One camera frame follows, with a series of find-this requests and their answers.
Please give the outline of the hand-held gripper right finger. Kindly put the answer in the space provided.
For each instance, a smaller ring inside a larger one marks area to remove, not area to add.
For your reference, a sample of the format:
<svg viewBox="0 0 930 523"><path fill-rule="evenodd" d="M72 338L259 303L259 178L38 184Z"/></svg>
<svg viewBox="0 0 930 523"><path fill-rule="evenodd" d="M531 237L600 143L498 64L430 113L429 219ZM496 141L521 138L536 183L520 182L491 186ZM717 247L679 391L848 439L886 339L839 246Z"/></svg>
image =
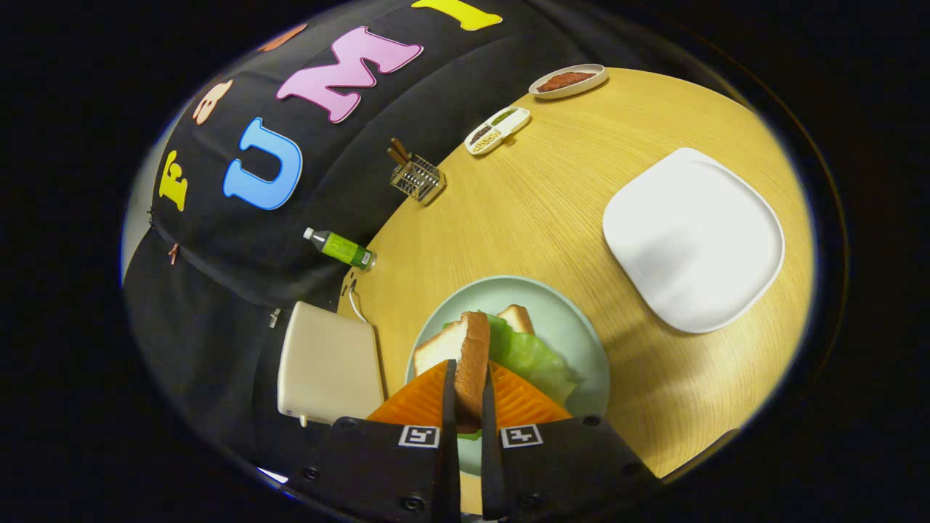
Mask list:
<svg viewBox="0 0 930 523"><path fill-rule="evenodd" d="M498 425L492 372L482 413L482 513L495 521L608 521L663 482L598 415Z"/></svg>

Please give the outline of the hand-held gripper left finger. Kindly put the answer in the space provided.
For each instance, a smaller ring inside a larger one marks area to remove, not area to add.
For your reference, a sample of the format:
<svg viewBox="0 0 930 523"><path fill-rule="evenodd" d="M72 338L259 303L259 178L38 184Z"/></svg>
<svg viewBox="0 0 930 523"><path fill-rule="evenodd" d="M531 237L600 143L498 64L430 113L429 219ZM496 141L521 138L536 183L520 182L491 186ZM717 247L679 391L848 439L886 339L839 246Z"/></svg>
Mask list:
<svg viewBox="0 0 930 523"><path fill-rule="evenodd" d="M456 362L441 370L440 421L342 417L288 478L288 494L334 521L458 521Z"/></svg>

